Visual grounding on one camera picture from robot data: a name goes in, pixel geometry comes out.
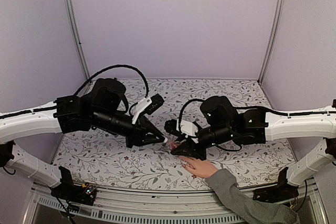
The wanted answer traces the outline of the glitter nail polish bottle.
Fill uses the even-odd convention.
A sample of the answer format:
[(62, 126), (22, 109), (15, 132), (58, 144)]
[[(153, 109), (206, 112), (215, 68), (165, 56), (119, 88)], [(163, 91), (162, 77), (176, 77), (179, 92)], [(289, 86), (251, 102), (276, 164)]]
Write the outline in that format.
[(181, 145), (181, 142), (170, 142), (170, 150), (173, 151)]

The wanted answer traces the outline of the grey sleeved forearm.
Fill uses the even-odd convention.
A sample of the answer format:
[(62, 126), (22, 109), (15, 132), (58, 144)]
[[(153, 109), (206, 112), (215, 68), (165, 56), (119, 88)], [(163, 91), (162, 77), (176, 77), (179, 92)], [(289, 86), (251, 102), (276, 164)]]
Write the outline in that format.
[(236, 177), (220, 169), (206, 179), (221, 203), (242, 217), (247, 223), (299, 223), (296, 212), (281, 204), (255, 201), (236, 186)]

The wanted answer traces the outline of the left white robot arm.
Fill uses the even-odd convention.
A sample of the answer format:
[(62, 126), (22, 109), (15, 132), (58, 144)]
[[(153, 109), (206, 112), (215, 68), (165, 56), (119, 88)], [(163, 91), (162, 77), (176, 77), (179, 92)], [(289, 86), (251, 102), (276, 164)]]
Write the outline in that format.
[(40, 159), (25, 153), (16, 145), (18, 138), (45, 133), (72, 133), (100, 129), (110, 134), (124, 136), (126, 146), (144, 146), (167, 142), (163, 133), (146, 117), (164, 102), (156, 94), (146, 95), (134, 107), (132, 116), (118, 109), (123, 103), (127, 109), (125, 86), (116, 79), (98, 79), (90, 92), (79, 97), (69, 95), (57, 98), (42, 106), (1, 114), (1, 166), (26, 174), (58, 192), (67, 200), (78, 195), (71, 172), (64, 168), (54, 168)]

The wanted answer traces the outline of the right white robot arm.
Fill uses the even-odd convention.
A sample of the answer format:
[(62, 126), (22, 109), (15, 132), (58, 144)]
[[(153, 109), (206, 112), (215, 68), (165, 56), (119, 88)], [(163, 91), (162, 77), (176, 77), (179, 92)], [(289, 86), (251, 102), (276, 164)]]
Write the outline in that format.
[(172, 155), (205, 160), (208, 148), (229, 141), (242, 147), (283, 138), (321, 138), (315, 149), (279, 173), (271, 190), (276, 201), (284, 200), (292, 188), (335, 161), (335, 105), (281, 112), (263, 106), (236, 107), (228, 97), (213, 96), (202, 101), (200, 111), (208, 123), (206, 128), (181, 118), (165, 122), (166, 132), (181, 142)]

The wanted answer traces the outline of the person's bare hand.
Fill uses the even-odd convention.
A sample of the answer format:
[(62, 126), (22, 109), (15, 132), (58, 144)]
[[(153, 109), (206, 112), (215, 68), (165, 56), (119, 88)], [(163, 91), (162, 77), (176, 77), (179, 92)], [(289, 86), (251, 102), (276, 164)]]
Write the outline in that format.
[(208, 160), (200, 160), (192, 157), (179, 156), (183, 168), (192, 175), (200, 178), (210, 178), (218, 169)]

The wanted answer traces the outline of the floral patterned table mat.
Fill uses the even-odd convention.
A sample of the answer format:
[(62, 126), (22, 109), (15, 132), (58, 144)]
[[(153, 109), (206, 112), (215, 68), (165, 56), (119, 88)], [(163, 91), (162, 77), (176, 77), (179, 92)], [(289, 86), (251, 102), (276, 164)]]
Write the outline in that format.
[[(250, 80), (152, 79), (149, 89), (150, 95), (164, 99), (149, 117), (159, 130), (179, 113), (206, 127), (199, 99), (214, 95), (228, 97), (234, 106), (269, 106), (260, 85)], [(209, 148), (207, 158), (217, 168), (229, 170), (240, 188), (275, 183), (280, 170), (296, 160), (285, 139), (242, 148), (228, 142), (221, 148)], [(170, 154), (168, 145), (127, 148), (124, 137), (101, 130), (66, 134), (52, 163), (70, 170), (76, 182), (144, 190), (208, 190), (205, 180), (190, 174)]]

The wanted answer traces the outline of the slotted metal front rail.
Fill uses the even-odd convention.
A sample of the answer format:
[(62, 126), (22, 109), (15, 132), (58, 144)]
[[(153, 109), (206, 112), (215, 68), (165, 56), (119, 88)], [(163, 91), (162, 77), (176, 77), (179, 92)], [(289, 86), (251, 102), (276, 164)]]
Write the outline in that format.
[[(34, 183), (23, 223), (69, 223), (64, 207), (47, 187)], [(74, 204), (75, 223), (244, 223), (211, 191), (97, 188), (92, 206)]]

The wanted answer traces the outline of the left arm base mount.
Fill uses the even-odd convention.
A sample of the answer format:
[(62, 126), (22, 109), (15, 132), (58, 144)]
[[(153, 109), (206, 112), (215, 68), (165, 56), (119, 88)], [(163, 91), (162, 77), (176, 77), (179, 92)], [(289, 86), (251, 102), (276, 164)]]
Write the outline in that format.
[(93, 206), (97, 195), (97, 187), (90, 183), (75, 185), (68, 169), (60, 166), (59, 170), (61, 173), (60, 185), (51, 188), (51, 195), (70, 202)]

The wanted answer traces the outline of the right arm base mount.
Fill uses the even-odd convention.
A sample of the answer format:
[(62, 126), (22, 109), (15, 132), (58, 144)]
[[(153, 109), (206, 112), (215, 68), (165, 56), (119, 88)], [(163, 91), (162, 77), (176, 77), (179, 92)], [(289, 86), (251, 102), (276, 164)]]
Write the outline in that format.
[(276, 185), (255, 189), (253, 191), (253, 200), (275, 203), (299, 196), (298, 186), (288, 184), (288, 180), (286, 178), (287, 170), (288, 168), (285, 167), (280, 171)]

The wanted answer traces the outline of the left aluminium frame post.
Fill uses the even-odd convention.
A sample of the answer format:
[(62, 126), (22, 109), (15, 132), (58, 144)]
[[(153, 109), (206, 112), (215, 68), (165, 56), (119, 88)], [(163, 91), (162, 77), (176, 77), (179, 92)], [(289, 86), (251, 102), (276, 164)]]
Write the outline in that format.
[(75, 49), (77, 52), (80, 68), (81, 68), (84, 79), (88, 80), (90, 78), (90, 73), (89, 73), (87, 61), (85, 59), (85, 54), (83, 51), (82, 42), (81, 42), (79, 30), (78, 30), (74, 5), (73, 5), (72, 0), (64, 0), (64, 2), (65, 2), (69, 25), (70, 25), (72, 37), (74, 40)]

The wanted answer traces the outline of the aluminium frame post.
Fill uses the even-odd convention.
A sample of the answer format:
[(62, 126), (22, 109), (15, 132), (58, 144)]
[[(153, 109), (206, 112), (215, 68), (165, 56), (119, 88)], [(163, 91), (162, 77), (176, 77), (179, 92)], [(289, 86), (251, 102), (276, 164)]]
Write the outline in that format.
[(72, 37), (74, 40), (75, 49), (77, 52), (80, 68), (81, 68), (84, 79), (88, 80), (90, 78), (90, 73), (89, 73), (87, 61), (85, 59), (85, 54), (83, 51), (82, 42), (81, 42), (79, 30), (78, 30), (74, 5), (73, 5), (72, 0), (64, 0), (64, 2), (65, 2), (69, 25), (70, 25)]
[(278, 33), (278, 29), (280, 26), (280, 20), (281, 20), (281, 14), (282, 14), (282, 10), (284, 7), (284, 2), (285, 0), (276, 0), (276, 5), (275, 5), (275, 13), (274, 13), (274, 17), (272, 20), (272, 25), (271, 25), (271, 30), (270, 30), (270, 35), (269, 35), (269, 39), (267, 42), (267, 46), (266, 46), (266, 51), (265, 51), (265, 55), (264, 55), (264, 59), (261, 65), (261, 70), (259, 73), (259, 77), (258, 77), (258, 83), (262, 86), (266, 75), (267, 75), (267, 71), (268, 71), (268, 67), (271, 61), (271, 56), (274, 50), (274, 46), (275, 46), (275, 42), (276, 42), (276, 37), (277, 37), (277, 33)]

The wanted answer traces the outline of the right aluminium frame post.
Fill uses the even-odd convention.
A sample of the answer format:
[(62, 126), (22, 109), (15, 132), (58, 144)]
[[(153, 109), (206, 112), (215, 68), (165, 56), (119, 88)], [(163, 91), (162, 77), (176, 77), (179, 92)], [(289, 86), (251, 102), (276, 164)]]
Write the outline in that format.
[(264, 55), (264, 59), (261, 65), (261, 70), (259, 73), (259, 77), (258, 77), (258, 83), (262, 86), (266, 75), (267, 75), (267, 71), (268, 71), (268, 67), (271, 61), (271, 56), (274, 50), (274, 46), (275, 46), (275, 42), (276, 42), (276, 37), (277, 37), (277, 33), (278, 33), (278, 29), (280, 26), (280, 20), (281, 20), (281, 14), (282, 14), (282, 10), (284, 7), (284, 2), (285, 0), (276, 0), (276, 5), (275, 5), (275, 13), (274, 13), (274, 17), (272, 20), (272, 25), (271, 25), (271, 30), (270, 30), (270, 35), (269, 35), (269, 39), (267, 42), (267, 46), (266, 46), (266, 51), (265, 51), (265, 55)]

